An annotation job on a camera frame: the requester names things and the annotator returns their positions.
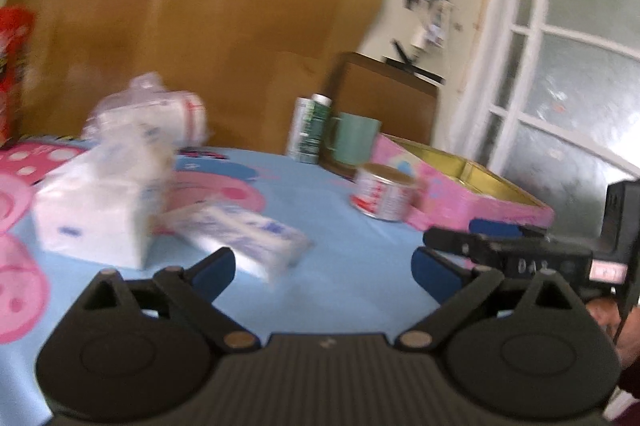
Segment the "maroon sleeve forearm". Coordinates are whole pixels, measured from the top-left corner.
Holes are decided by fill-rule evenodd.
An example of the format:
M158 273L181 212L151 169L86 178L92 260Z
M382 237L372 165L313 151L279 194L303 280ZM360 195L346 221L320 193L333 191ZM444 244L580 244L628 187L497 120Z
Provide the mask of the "maroon sleeve forearm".
M623 377L608 402L603 417L613 425L639 426L639 375Z

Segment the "person's right hand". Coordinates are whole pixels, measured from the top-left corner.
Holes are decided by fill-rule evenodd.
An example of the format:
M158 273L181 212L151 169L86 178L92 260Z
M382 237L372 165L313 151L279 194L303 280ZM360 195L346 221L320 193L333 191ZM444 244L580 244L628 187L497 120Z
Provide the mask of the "person's right hand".
M590 316L616 343L616 351L623 368L629 368L639 357L640 323L639 307L628 314L625 324L613 298L596 298L586 305Z

